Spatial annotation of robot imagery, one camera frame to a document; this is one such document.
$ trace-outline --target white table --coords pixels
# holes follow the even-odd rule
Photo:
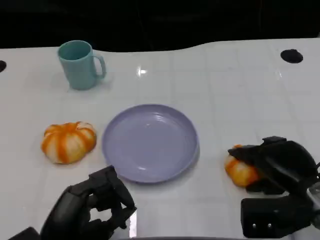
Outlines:
[[[280,58],[291,48],[303,54],[301,63]],[[235,187],[223,168],[234,144],[283,136],[303,144],[319,162],[319,38],[100,52],[109,83],[87,91],[69,89],[56,52],[55,47],[0,50],[0,60],[7,62],[0,73],[1,239],[28,226],[39,231],[65,187],[105,167],[102,133],[117,113],[136,104],[181,110],[195,124],[201,151],[197,165],[173,181],[156,186],[125,181],[138,207],[138,237],[243,238],[240,201],[250,195]],[[73,121],[93,124],[97,146],[79,163],[53,165],[40,149],[44,130]],[[310,227],[295,239],[319,236]]]

